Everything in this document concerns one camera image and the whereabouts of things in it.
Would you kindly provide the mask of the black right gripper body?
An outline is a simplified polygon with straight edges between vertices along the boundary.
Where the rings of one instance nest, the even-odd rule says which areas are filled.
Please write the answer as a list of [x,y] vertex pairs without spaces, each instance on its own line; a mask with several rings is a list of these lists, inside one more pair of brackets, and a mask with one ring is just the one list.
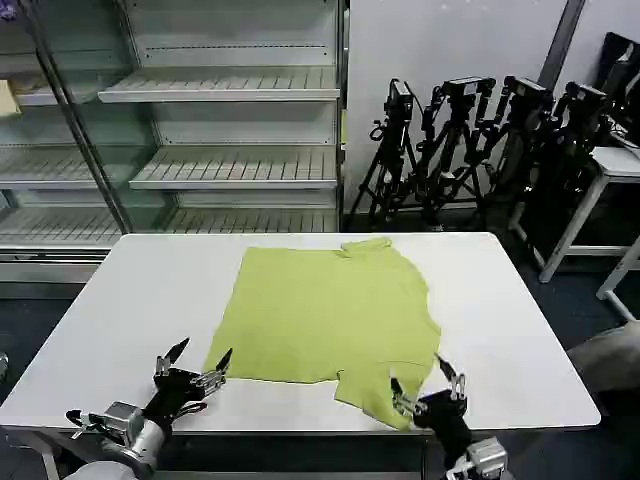
[[467,398],[446,389],[421,397],[417,406],[420,412],[413,414],[414,424],[435,433],[446,458],[461,457],[472,441],[464,420]]

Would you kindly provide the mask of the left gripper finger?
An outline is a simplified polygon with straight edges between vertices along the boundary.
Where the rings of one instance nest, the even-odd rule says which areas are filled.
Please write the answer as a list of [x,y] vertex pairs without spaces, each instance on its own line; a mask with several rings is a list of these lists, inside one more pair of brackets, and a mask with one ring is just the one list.
[[181,342],[173,345],[164,356],[157,356],[154,375],[167,376],[169,374],[169,371],[172,365],[181,356],[181,354],[187,347],[189,341],[190,341],[190,338],[186,337]]
[[202,389],[217,389],[226,381],[226,372],[231,362],[233,349],[230,348],[213,370],[202,373],[191,380],[191,384]]

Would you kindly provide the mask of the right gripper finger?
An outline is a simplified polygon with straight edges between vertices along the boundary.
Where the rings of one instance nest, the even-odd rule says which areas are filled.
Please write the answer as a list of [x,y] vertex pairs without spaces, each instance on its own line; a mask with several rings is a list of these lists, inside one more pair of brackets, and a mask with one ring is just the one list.
[[466,376],[464,373],[457,373],[453,365],[445,360],[441,355],[437,354],[436,359],[439,368],[447,381],[449,388],[441,390],[434,394],[439,399],[448,398],[451,401],[466,401]]
[[422,416],[426,413],[426,405],[418,400],[412,400],[403,390],[399,380],[390,378],[392,391],[392,405],[403,416]]

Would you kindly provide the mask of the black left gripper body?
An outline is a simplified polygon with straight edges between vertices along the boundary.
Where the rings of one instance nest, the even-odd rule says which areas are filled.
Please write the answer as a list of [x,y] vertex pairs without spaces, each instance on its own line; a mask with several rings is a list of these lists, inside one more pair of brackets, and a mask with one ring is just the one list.
[[198,373],[171,368],[167,376],[154,376],[156,393],[143,409],[148,419],[178,419],[190,413],[198,413],[207,405],[205,390],[191,384]]

